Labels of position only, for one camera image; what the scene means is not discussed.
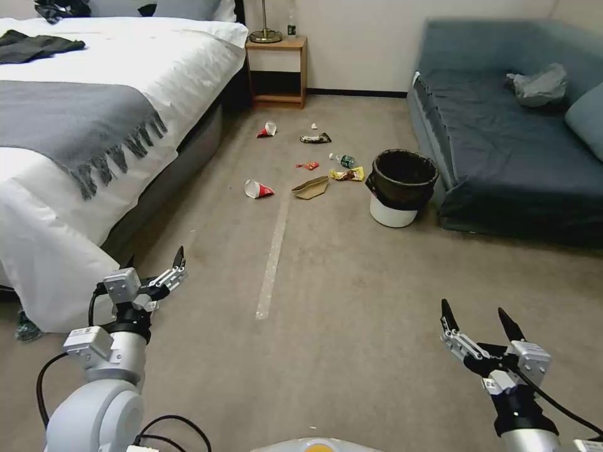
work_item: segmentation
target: white bedsheet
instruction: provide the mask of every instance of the white bedsheet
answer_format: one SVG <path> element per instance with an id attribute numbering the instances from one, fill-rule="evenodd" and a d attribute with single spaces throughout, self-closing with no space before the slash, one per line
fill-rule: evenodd
<path id="1" fill-rule="evenodd" d="M 108 186 L 99 181 L 89 201 L 44 156 L 0 148 L 0 284 L 15 288 L 42 330 L 65 332 L 85 325 L 96 282 L 118 267 L 98 245 L 177 157 L 180 141 L 242 67 L 247 29 L 173 18 L 64 19 L 54 26 L 44 19 L 0 19 L 0 35 L 10 29 L 83 40 L 87 46 L 1 65 L 0 80 L 128 85 L 151 102 L 169 130 L 144 159 L 126 150 L 127 174 L 109 159 L 117 179 Z M 99 304 L 98 321 L 108 321 L 110 303 L 99 299 Z"/>

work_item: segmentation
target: nightstand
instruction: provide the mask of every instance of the nightstand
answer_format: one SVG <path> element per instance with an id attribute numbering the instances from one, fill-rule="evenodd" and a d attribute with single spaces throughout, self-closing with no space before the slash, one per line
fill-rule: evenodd
<path id="1" fill-rule="evenodd" d="M 306 103 L 307 38 L 273 44 L 247 41 L 249 84 L 255 107 L 302 109 Z"/>

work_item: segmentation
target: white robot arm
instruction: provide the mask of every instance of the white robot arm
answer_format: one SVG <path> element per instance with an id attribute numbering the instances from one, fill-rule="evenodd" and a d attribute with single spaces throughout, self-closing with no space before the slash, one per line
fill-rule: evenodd
<path id="1" fill-rule="evenodd" d="M 541 389 L 551 356 L 538 344 L 527 342 L 519 325 L 498 308 L 502 327 L 510 344 L 493 345 L 474 342 L 460 332 L 447 300 L 442 300 L 442 341 L 471 372 L 482 377 L 497 418 L 494 429 L 509 452 L 560 452 L 557 427 L 542 413 L 536 395 L 545 397 L 567 416 L 597 434 L 603 432 L 593 424 L 563 408 Z M 603 452 L 603 443 L 576 439 L 570 451 Z"/>
<path id="2" fill-rule="evenodd" d="M 181 247 L 162 275 L 140 281 L 134 268 L 103 280 L 114 303 L 115 322 L 72 331 L 63 350 L 77 357 L 88 383 L 53 413 L 46 429 L 46 452 L 126 452 L 143 419 L 145 348 L 151 315 L 187 276 Z"/>

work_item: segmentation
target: water bottle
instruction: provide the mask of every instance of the water bottle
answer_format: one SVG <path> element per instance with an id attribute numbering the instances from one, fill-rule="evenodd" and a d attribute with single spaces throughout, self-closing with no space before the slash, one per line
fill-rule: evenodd
<path id="1" fill-rule="evenodd" d="M 295 3 L 292 1 L 289 7 L 289 21 L 287 25 L 287 34 L 291 39 L 297 36 L 297 26 L 295 24 Z"/>
<path id="2" fill-rule="evenodd" d="M 350 168 L 350 169 L 352 169 L 354 167 L 354 163 L 356 163 L 356 160 L 354 160 L 354 157 L 350 157 L 347 155 L 338 156 L 335 154 L 329 154 L 329 159 L 337 160 L 341 164 L 341 166 L 345 166 L 346 168 Z"/>

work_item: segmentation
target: table lamp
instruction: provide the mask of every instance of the table lamp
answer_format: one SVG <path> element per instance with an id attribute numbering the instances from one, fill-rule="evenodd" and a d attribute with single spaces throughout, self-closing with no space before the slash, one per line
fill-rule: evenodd
<path id="1" fill-rule="evenodd" d="M 274 31 L 266 26 L 266 1 L 262 0 L 262 14 L 264 16 L 264 29 L 254 31 L 249 35 L 249 40 L 256 43 L 269 44 L 283 40 L 283 34 L 280 31 Z"/>

